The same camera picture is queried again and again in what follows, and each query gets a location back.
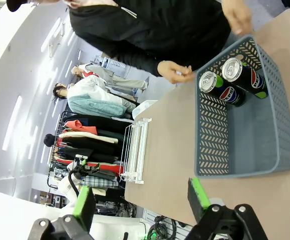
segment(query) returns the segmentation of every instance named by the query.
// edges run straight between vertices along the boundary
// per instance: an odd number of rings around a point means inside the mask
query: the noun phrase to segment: black hair
[[[66,99],[67,97],[65,96],[60,96],[57,91],[58,90],[62,90],[62,89],[66,89],[64,86],[58,85],[59,83],[56,83],[54,86],[54,90],[53,90],[53,95],[55,96],[55,98],[59,98],[59,99]]]
[[[45,136],[44,144],[50,148],[52,145],[54,145],[55,139],[56,139],[56,136],[49,133]]]

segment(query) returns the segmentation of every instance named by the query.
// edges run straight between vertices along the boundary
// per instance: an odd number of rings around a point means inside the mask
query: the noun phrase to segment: teal jacket
[[[74,113],[101,116],[105,118],[120,118],[124,115],[126,107],[113,102],[99,101],[88,94],[68,98],[68,106]]]

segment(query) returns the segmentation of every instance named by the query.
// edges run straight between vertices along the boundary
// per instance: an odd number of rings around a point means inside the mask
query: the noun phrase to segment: plaid shirt
[[[63,171],[62,175],[65,177],[68,176],[69,173],[67,171]],[[84,176],[83,179],[80,180],[79,185],[89,186],[93,188],[114,188],[118,187],[118,182],[97,176]]]

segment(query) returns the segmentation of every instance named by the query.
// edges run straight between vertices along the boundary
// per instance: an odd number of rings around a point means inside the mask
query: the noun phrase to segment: table
[[[255,33],[259,45],[277,63],[290,106],[290,9]],[[177,87],[138,115],[152,118],[144,159],[144,184],[126,184],[126,200],[164,216],[196,224],[187,201],[194,177],[195,87]],[[290,171],[259,177],[201,179],[211,198],[229,208],[250,204],[269,239],[290,239]]]

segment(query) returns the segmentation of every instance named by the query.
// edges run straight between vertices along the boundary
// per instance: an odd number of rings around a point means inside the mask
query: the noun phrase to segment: soda can
[[[202,92],[210,94],[228,104],[238,107],[244,103],[244,91],[239,87],[224,81],[214,72],[205,72],[200,77],[198,85]]]
[[[222,76],[226,81],[241,87],[260,99],[268,96],[265,78],[234,57],[225,62]]]

